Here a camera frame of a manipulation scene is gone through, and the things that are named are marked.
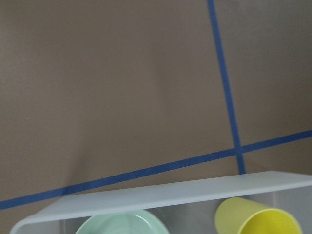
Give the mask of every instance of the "tape line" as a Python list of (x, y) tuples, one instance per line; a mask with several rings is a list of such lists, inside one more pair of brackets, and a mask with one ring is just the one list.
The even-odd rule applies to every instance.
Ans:
[[(272, 146), (276, 146), (280, 144), (285, 144), (285, 143), (289, 143), (292, 141), (297, 141), (297, 140), (301, 140), (301, 139), (305, 139), (309, 137), (312, 137), (312, 130), (301, 132), (301, 133), (296, 133), (296, 134), (292, 134), (288, 136), (282, 136), (282, 137), (278, 137), (278, 138), (271, 139), (271, 140), (265, 140), (265, 141), (250, 144), (250, 145), (245, 145), (242, 147), (242, 151), (244, 153), (247, 153), (247, 152), (260, 150), (260, 149), (264, 149), (264, 148), (268, 148), (268, 147), (272, 147)], [(171, 171), (171, 170), (175, 170), (175, 169), (179, 169), (179, 168), (183, 168), (187, 166), (200, 164), (203, 162), (209, 162), (209, 161), (216, 160), (216, 159), (234, 156), (235, 154), (236, 154), (235, 149), (228, 149), (228, 150), (223, 150), (223, 151), (219, 151), (219, 152), (215, 152), (211, 154), (206, 154), (202, 156), (197, 156), (197, 157), (183, 159), (183, 160), (179, 160), (175, 162), (170, 162), (170, 163), (166, 163), (166, 164), (162, 164), (162, 165), (158, 165), (158, 166), (154, 166), (150, 168), (145, 168), (145, 169), (141, 169), (141, 170), (137, 170), (133, 172), (123, 173), (123, 174), (114, 175), (114, 176), (110, 176), (110, 177), (106, 177), (102, 179), (80, 183), (80, 184), (70, 185), (70, 186), (66, 186), (63, 188), (59, 188), (59, 189), (53, 189), (53, 190), (48, 190), (48, 191), (41, 192), (41, 193), (36, 193), (36, 194), (21, 196), (21, 197), (9, 199), (9, 200), (4, 200), (4, 201), (0, 201), (0, 210), (4, 210), (4, 209), (16, 207), (16, 206), (21, 206), (21, 205), (26, 205), (26, 204), (37, 202), (37, 201), (47, 200), (47, 199), (51, 199), (51, 198), (55, 198), (55, 197), (59, 197), (63, 195), (83, 192), (83, 191), (87, 191), (90, 189), (95, 189), (98, 187), (116, 184), (116, 183), (124, 182), (127, 180), (131, 180), (131, 179), (141, 178), (144, 176), (151, 176), (151, 175), (155, 175), (155, 174), (162, 173), (162, 172), (167, 172), (167, 171)]]
[(233, 142), (234, 142), (234, 147), (235, 147), (235, 152), (236, 152), (235, 154), (236, 154), (236, 159), (237, 159), (237, 164), (238, 164), (238, 170), (240, 174), (245, 174), (246, 169), (244, 165), (243, 152), (242, 152), (240, 139), (239, 139), (239, 132), (238, 132), (238, 127), (237, 127), (237, 122), (236, 122), (236, 117), (235, 117), (229, 76), (228, 76), (228, 71), (227, 71), (226, 62), (225, 62), (224, 53), (223, 53), (221, 35), (220, 35), (218, 21), (216, 17), (214, 0), (207, 0), (207, 4), (208, 4), (211, 26), (213, 29), (214, 43), (215, 43), (216, 53), (218, 57), (220, 73), (222, 77), (222, 84), (223, 84), (223, 89), (224, 89), (224, 94), (225, 94), (226, 105), (227, 105), (228, 115), (230, 119), (230, 126), (231, 126), (231, 132), (232, 132), (232, 137), (233, 137)]

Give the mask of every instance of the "green bowl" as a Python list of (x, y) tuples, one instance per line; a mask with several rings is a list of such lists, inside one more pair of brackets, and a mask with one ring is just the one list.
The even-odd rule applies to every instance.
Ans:
[(90, 217), (76, 234), (170, 234), (165, 225), (146, 210)]

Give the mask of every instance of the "cup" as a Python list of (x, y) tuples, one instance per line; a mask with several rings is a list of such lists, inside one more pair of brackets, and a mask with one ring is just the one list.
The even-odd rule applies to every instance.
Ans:
[(302, 234), (290, 213), (239, 197), (219, 205), (214, 224), (219, 234)]

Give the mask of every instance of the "clear plastic bin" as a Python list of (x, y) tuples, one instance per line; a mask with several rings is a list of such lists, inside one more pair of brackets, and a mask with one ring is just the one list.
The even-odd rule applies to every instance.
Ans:
[(304, 233), (312, 230), (312, 176), (270, 171), (69, 195), (23, 219), (10, 234), (74, 234), (90, 216), (141, 209), (156, 215), (171, 234), (217, 234), (215, 211), (234, 196), (286, 210)]

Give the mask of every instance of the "brown wall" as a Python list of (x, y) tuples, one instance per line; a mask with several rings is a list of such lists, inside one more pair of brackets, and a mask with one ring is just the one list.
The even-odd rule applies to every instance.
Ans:
[[(242, 144), (312, 129), (312, 2), (216, 1)], [(0, 2), (0, 200), (233, 147), (204, 0)], [(311, 138), (245, 154), (312, 174)], [(234, 157), (107, 186), (237, 174)], [(0, 211), (0, 231), (52, 200)]]

